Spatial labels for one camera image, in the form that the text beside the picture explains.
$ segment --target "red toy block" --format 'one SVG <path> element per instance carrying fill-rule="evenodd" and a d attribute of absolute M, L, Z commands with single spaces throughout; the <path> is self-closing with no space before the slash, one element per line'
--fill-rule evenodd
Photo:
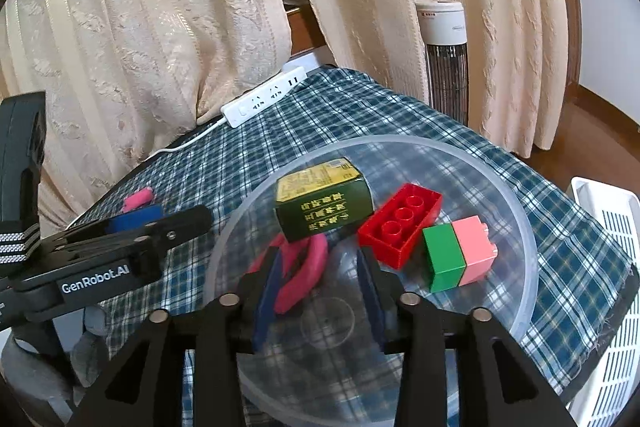
<path fill-rule="evenodd" d="M 462 286 L 477 281 L 489 271 L 498 249 L 489 241 L 489 228 L 478 216 L 453 221 L 451 226 L 465 257 L 465 272 L 458 283 Z"/>
<path fill-rule="evenodd" d="M 380 263 L 398 270 L 441 207 L 442 194 L 406 183 L 358 229 L 358 243 L 371 247 Z"/>

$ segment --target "tablecloth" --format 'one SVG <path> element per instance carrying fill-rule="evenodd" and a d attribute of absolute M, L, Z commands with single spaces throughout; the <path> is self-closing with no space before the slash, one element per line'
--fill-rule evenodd
<path fill-rule="evenodd" d="M 156 308 L 172 314 L 202 303 L 207 259 L 241 201 L 271 172 L 328 143 L 374 134 L 410 134 L 452 144 L 489 165 L 516 194 L 538 245 L 540 281 L 522 346 L 559 393 L 593 349 L 630 272 L 610 235 L 558 188 L 513 155 L 411 97 L 366 74 L 323 69 L 290 95 L 236 129 L 223 126 L 192 146 L 167 153 L 119 183 L 81 222 L 117 214 L 125 196 L 152 186 L 165 213 L 206 204 L 210 233 L 173 249 L 161 280 L 104 303 L 111 354 Z M 192 420 L 193 359 L 184 381 L 184 424 Z M 342 399 L 358 400 L 357 393 Z M 273 421 L 251 404 L 249 425 Z"/>

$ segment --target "power outlet socket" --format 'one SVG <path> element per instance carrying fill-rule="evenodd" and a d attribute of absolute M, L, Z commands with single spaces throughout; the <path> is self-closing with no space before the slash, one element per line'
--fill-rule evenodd
<path fill-rule="evenodd" d="M 264 84 L 260 84 L 260 86 L 254 87 L 254 89 L 244 93 L 239 98 L 225 103 L 220 111 L 231 127 L 238 127 L 259 112 L 271 107 L 278 100 L 283 99 L 291 89 L 305 78 L 305 68 L 302 67 L 285 73 L 278 73 Z"/>

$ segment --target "blue gripper pad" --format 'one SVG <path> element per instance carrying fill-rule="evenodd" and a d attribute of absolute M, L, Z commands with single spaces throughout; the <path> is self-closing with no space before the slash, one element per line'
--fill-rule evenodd
<path fill-rule="evenodd" d="M 269 252 L 262 263 L 266 263 L 268 261 L 268 256 Z M 251 343 L 255 353 L 260 350 L 260 346 L 262 346 L 267 338 L 269 326 L 271 325 L 271 322 L 273 322 L 273 317 L 275 316 L 275 310 L 273 308 L 281 286 L 282 252 L 280 252 L 280 249 L 278 248 L 273 264 L 271 265 L 271 269 L 269 270 L 269 274 L 267 275 L 266 282 L 264 283 L 264 289 L 260 295 L 260 300 L 255 307 L 254 334 L 251 338 Z"/>
<path fill-rule="evenodd" d="M 137 208 L 125 214 L 111 217 L 109 223 L 105 227 L 105 233 L 124 232 L 125 230 L 134 230 L 144 227 L 147 223 L 162 219 L 162 205 L 152 204 Z"/>
<path fill-rule="evenodd" d="M 362 292 L 362 298 L 364 299 L 364 307 L 367 310 L 367 317 L 369 317 L 369 324 L 371 326 L 371 334 L 373 339 L 378 343 L 380 349 L 384 351 L 385 346 L 385 314 L 380 305 L 380 299 L 378 298 L 378 292 L 373 284 L 373 277 L 371 276 L 371 270 L 367 264 L 367 260 L 362 253 L 362 250 L 358 250 L 356 266 L 358 270 L 358 285 Z"/>

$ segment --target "brown floor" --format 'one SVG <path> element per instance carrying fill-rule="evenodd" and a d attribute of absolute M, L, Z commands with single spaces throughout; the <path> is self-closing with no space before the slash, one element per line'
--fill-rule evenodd
<path fill-rule="evenodd" d="M 564 104 L 551 149 L 524 161 L 562 191 L 582 176 L 640 194 L 638 126 L 584 88 Z"/>

